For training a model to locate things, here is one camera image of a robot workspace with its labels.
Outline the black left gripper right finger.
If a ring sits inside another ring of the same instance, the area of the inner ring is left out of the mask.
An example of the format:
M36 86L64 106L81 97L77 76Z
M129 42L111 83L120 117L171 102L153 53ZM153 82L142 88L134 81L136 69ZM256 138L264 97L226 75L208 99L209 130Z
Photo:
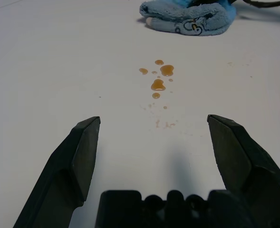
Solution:
M260 228L280 228L280 168L240 124L214 114L207 122L226 189L242 195Z

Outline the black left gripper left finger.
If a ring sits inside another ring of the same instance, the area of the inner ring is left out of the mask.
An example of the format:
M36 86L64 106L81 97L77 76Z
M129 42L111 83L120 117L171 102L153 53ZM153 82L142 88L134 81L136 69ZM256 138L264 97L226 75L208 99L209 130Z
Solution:
M16 228L67 228L87 200L100 117L79 122L49 157L16 223Z

